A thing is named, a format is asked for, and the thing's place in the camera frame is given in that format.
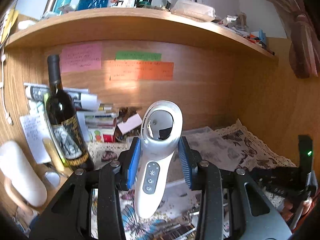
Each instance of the cable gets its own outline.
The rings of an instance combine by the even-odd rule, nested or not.
[[[2,89],[2,106],[4,109],[5,118],[7,119],[7,122],[9,124],[12,124],[12,119],[10,117],[10,114],[7,112],[7,109],[5,108],[4,103],[4,61],[6,60],[6,55],[4,54],[4,47],[1,50],[1,73],[2,73],[2,82],[0,83],[0,87]]]

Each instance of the green sticky note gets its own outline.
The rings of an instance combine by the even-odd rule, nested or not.
[[[116,60],[135,59],[143,61],[161,61],[161,53],[151,53],[143,51],[118,51]]]

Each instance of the orange sticky note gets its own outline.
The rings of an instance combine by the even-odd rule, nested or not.
[[[108,60],[110,80],[172,80],[173,62]]]

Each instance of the paper note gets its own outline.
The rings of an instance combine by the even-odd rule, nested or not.
[[[89,131],[88,131],[88,128],[85,124],[84,113],[77,111],[77,118],[78,118],[78,123],[80,126],[80,130],[82,132],[82,136],[83,136],[84,141],[90,142]]]
[[[117,126],[119,130],[122,132],[122,134],[126,134],[141,124],[142,124],[142,120],[140,115],[135,114],[129,117],[126,122],[118,123]]]
[[[51,138],[43,113],[21,116],[20,122],[36,163],[51,162],[42,143],[43,138]]]
[[[102,42],[65,46],[60,54],[61,72],[101,69]]]
[[[143,51],[118,51],[116,53],[116,60],[144,60],[144,61],[161,61],[160,53],[151,53]]]
[[[172,80],[173,62],[108,60],[110,80]]]

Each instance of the metal screw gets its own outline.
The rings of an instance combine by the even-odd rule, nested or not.
[[[209,166],[209,162],[208,161],[200,161],[200,165],[202,167],[208,167]]]
[[[111,167],[118,167],[120,165],[119,161],[112,161],[111,162]]]
[[[75,174],[76,175],[82,175],[84,173],[84,169],[76,169]]]
[[[245,171],[244,171],[244,169],[236,169],[236,173],[239,175],[244,175]]]

